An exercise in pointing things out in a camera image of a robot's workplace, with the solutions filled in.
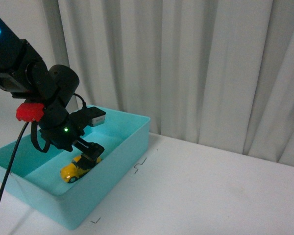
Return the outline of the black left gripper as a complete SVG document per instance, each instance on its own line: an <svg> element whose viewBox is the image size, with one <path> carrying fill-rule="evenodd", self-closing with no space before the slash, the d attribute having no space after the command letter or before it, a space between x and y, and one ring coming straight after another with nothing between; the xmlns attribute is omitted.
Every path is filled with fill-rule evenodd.
<svg viewBox="0 0 294 235"><path fill-rule="evenodd" d="M82 151L77 166L82 169L92 169L101 161L101 154L105 151L104 147L98 143L87 142L84 139L78 139L82 135L82 128L73 122L73 116L66 110L66 104L57 97L51 104L43 108L44 115L37 127L41 127L40 133L45 140L45 146L41 148L36 144L36 149L41 152L47 152L50 145L68 152L73 150L72 144Z"/></svg>

